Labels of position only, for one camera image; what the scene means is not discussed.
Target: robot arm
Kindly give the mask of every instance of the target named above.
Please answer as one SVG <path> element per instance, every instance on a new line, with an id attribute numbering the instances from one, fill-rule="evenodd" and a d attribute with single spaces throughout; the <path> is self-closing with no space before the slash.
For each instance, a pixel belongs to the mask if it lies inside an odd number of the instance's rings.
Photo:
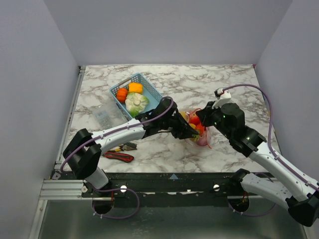
<path id="1" fill-rule="evenodd" d="M 175 138 L 192 138 L 198 134 L 178 112 L 177 104 L 171 98 L 163 98 L 159 105 L 149 112 L 139 114 L 135 119 L 120 126 L 89 133 L 79 130 L 63 151 L 66 163 L 76 179 L 88 181 L 96 189 L 109 189 L 108 176 L 98 167 L 100 156 L 108 150 L 137 139 L 169 130 Z"/>
<path id="2" fill-rule="evenodd" d="M 208 102 L 203 110 L 196 112 L 202 125 L 214 126 L 236 151 L 262 165 L 283 184 L 278 186 L 241 170 L 238 186 L 279 204 L 288 209 L 296 221 L 311 226 L 319 216 L 318 181 L 297 169 L 278 152 L 274 151 L 277 154 L 274 156 L 266 139 L 245 125 L 244 112 L 237 104 L 229 103 L 231 96 L 227 90 L 219 89 L 215 95 L 217 101 Z"/>

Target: clear plastic bag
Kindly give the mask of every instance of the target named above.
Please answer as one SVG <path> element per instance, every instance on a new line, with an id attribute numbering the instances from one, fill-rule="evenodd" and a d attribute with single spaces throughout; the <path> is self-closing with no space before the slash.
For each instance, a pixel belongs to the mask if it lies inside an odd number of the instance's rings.
<path id="1" fill-rule="evenodd" d="M 186 117 L 185 120 L 189 123 L 191 115 L 194 114 L 196 111 L 201 110 L 201 108 L 196 109 L 182 109 L 179 112 L 185 112 Z M 195 146 L 195 147 L 209 147 L 211 148 L 211 140 L 212 138 L 212 127 L 206 127 L 203 135 L 199 136 L 199 139 L 197 141 L 194 141 L 193 139 L 187 138 L 185 139 L 185 142 L 189 145 Z"/>

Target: plastic basket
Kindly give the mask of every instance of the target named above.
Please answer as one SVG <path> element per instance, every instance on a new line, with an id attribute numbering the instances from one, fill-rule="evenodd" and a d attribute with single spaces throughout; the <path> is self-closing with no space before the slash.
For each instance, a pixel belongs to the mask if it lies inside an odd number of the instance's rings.
<path id="1" fill-rule="evenodd" d="M 151 82 L 149 82 L 141 73 L 136 73 L 125 79 L 124 81 L 118 83 L 117 85 L 111 87 L 110 92 L 114 97 L 116 104 L 130 119 L 132 119 L 133 117 L 126 110 L 125 103 L 122 104 L 118 101 L 118 99 L 116 99 L 116 93 L 118 92 L 119 88 L 126 88 L 128 90 L 129 83 L 131 82 L 141 83 L 143 85 L 143 96 L 146 96 L 150 101 L 150 103 L 141 113 L 155 109 L 158 106 L 161 98 L 163 98 L 163 96 L 157 91 L 157 89 L 151 84 Z"/>

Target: marble table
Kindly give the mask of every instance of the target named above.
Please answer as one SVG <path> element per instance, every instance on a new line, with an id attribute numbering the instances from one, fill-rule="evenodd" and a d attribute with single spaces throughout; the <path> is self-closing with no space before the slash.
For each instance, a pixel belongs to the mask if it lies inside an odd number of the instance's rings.
<path id="1" fill-rule="evenodd" d="M 220 87 L 239 83 L 258 85 L 252 65 L 87 66 L 67 142 L 82 128 L 102 130 L 92 111 L 113 100 L 110 87 L 138 72 L 148 78 L 163 96 L 171 96 L 179 109 L 204 107 L 208 101 L 215 100 L 214 91 Z M 269 117 L 260 92 L 247 87 L 231 89 L 230 92 L 232 101 L 245 112 L 247 125 L 267 136 Z M 278 149 L 274 134 L 272 142 Z M 126 151 L 135 157 L 131 163 L 101 157 L 99 167 L 106 172 L 235 172 L 239 168 L 266 171 L 236 152 L 216 129 L 212 149 L 190 146 L 169 133 L 153 135 L 135 143 L 138 150 Z"/>

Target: white wall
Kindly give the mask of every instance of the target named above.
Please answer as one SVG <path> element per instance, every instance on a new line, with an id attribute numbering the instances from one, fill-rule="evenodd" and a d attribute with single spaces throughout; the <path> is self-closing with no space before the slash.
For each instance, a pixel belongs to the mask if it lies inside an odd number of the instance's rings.
<path id="1" fill-rule="evenodd" d="M 0 7 L 0 238 L 27 238 L 78 75 L 42 0 Z"/>
<path id="2" fill-rule="evenodd" d="M 283 155 L 319 180 L 319 1 L 294 0 L 257 63 Z M 316 223 L 319 235 L 319 221 Z"/>
<path id="3" fill-rule="evenodd" d="M 80 65 L 255 64 L 292 0 L 44 0 Z"/>

